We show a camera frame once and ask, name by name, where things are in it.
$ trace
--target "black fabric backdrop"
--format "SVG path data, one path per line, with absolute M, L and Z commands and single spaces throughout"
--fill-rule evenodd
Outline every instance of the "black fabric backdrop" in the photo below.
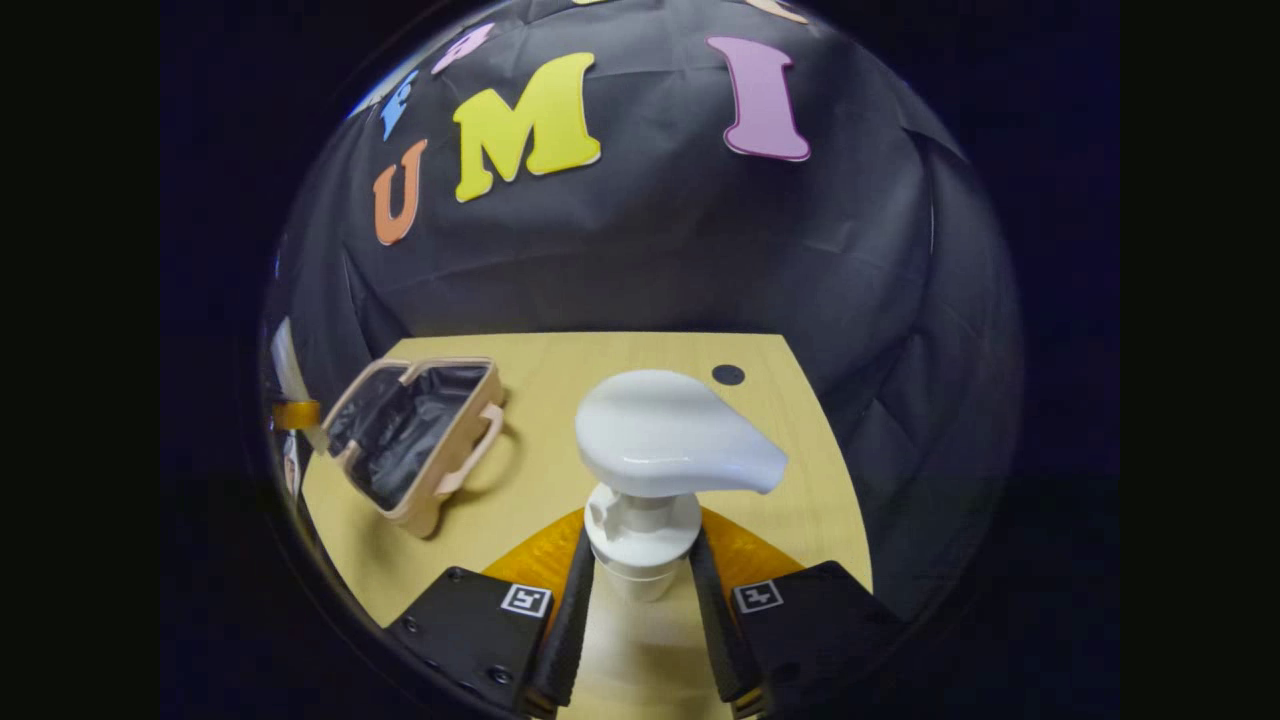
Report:
M 1116 715 L 1119 10 L 824 5 L 940 110 L 980 169 L 1028 331 L 1010 492 L 931 637 L 863 714 Z M 444 24 L 461 10 L 161 4 L 161 397 L 200 409 L 161 421 L 163 716 L 421 716 L 411 697 L 449 715 L 445 698 L 403 694 L 403 678 L 375 671 L 275 551 L 253 372 L 287 208 L 325 137 L 393 64 L 366 59 L 408 53 L 397 33 L 417 15 Z
M 328 409 L 408 336 L 548 331 L 781 333 L 854 478 L 877 597 L 914 618 L 986 529 L 1016 436 L 1021 345 L 1012 269 L 960 147 L 879 60 L 814 17 L 735 1 L 517 0 L 488 40 L 430 74 L 403 115 L 343 122 L 285 228 L 269 327 L 287 313 Z M 786 53 L 812 156 L 745 156 L 709 36 Z M 599 161 L 458 202 L 453 110 L 485 88 L 515 105 L 540 65 L 595 55 L 584 79 Z M 374 234 L 372 181 L 422 140 L 408 234 Z M 393 181 L 401 202 L 403 170 Z

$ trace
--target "pink letter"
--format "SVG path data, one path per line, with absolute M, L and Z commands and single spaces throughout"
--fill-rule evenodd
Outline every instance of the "pink letter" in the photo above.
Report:
M 489 40 L 489 31 L 492 29 L 493 29 L 493 23 L 489 23 L 489 24 L 483 24 L 475 28 L 474 31 L 463 35 L 461 40 L 451 45 L 449 49 L 444 51 L 444 56 L 440 58 L 438 63 L 435 63 L 434 68 L 431 68 L 431 74 L 434 76 L 439 73 L 444 68 L 448 68 L 449 63 L 452 63 L 453 60 L 457 60 L 458 58 L 466 58 L 467 55 L 471 54 L 472 50 L 484 45 L 484 41 Z
M 724 55 L 733 83 L 737 119 L 724 131 L 724 143 L 744 155 L 792 161 L 808 159 L 809 142 L 796 132 L 787 83 L 782 78 L 782 68 L 791 64 L 791 58 L 776 47 L 741 37 L 708 37 L 707 45 Z

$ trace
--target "tan handbag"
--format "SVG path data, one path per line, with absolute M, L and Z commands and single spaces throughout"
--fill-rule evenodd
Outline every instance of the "tan handbag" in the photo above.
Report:
M 417 537 L 502 432 L 489 357 L 376 360 L 325 418 L 329 454 L 384 518 Z

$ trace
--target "pump nozzle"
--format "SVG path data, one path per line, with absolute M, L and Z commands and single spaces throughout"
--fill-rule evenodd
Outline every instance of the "pump nozzle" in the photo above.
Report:
M 575 420 L 582 462 L 600 482 L 586 532 L 614 585 L 657 600 L 698 537 L 692 493 L 782 480 L 787 456 L 703 383 L 669 370 L 613 375 L 582 398 Z

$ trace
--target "yellow letter m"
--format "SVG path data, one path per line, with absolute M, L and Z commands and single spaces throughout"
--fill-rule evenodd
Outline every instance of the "yellow letter m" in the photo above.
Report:
M 458 202 L 480 197 L 493 187 L 481 147 L 502 179 L 516 179 L 530 131 L 534 150 L 525 167 L 535 176 L 590 165 L 600 158 L 600 143 L 586 133 L 582 109 L 582 74 L 594 61 L 590 53 L 549 60 L 529 78 L 515 110 L 493 88 L 458 105 L 453 113 L 462 136 Z

